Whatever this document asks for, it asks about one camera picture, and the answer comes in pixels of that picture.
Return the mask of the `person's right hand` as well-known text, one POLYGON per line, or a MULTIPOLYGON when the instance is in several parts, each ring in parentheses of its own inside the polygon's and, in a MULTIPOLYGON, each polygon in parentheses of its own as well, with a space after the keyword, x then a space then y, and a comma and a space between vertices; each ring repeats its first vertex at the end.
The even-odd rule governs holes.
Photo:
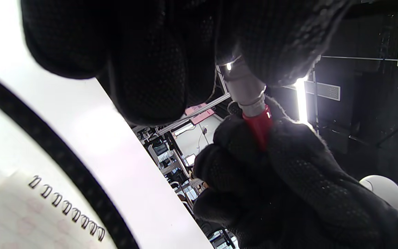
POLYGON ((207 184, 195 201, 241 249, 398 249, 398 211, 349 176, 313 129, 270 97, 273 128, 260 151, 235 102, 196 157, 207 184))

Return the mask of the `person's left hand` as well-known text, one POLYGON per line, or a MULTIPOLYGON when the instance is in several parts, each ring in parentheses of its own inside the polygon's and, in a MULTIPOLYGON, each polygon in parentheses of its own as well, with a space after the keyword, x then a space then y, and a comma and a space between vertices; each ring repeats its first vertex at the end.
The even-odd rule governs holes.
POLYGON ((293 84, 324 52, 350 0, 21 0, 27 47, 45 70, 99 78, 131 123, 158 126, 214 93, 242 59, 268 86, 293 84))

